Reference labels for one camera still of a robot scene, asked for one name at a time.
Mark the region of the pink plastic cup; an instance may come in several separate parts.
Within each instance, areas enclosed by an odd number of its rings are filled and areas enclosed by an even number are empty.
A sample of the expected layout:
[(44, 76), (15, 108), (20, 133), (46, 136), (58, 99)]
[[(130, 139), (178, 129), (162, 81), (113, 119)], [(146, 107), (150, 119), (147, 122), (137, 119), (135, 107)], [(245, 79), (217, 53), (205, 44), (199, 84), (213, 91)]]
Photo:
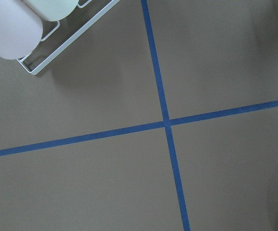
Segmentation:
[(15, 60), (30, 54), (40, 43), (40, 17), (20, 0), (0, 0), (0, 57)]

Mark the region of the pale green plastic cup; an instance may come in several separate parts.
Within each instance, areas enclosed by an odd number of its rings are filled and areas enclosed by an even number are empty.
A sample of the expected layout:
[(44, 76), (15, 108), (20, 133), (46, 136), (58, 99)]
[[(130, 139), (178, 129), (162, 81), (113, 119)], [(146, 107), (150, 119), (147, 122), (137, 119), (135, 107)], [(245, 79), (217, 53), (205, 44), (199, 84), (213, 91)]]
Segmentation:
[(59, 21), (77, 6), (78, 0), (24, 0), (30, 9), (46, 21)]

